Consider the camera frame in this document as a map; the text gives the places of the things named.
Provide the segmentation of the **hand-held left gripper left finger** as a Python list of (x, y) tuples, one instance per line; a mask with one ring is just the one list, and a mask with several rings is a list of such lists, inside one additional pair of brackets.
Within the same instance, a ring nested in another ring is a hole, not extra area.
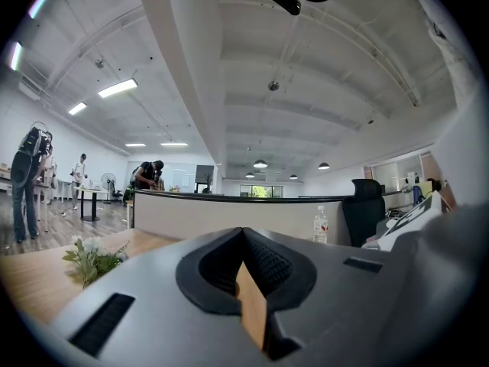
[(132, 257), (84, 289), (51, 323), (72, 340), (114, 294), (133, 302), (96, 355), (104, 366), (263, 366), (264, 355), (240, 317), (210, 314), (191, 303), (176, 282), (190, 252), (225, 230), (185, 239)]

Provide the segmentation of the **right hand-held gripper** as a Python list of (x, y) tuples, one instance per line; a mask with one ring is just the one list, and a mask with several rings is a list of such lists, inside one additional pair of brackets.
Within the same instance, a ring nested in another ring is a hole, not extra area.
[(445, 199), (435, 192), (404, 216), (390, 219), (387, 222), (387, 231), (376, 241), (376, 248), (390, 251), (400, 236), (421, 230), (429, 221), (442, 214), (445, 214)]

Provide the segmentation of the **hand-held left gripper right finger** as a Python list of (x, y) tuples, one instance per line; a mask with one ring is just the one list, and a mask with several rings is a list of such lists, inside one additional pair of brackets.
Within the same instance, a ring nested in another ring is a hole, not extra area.
[(263, 346), (244, 366), (379, 366), (375, 280), (386, 255), (245, 228), (245, 266), (265, 300)]

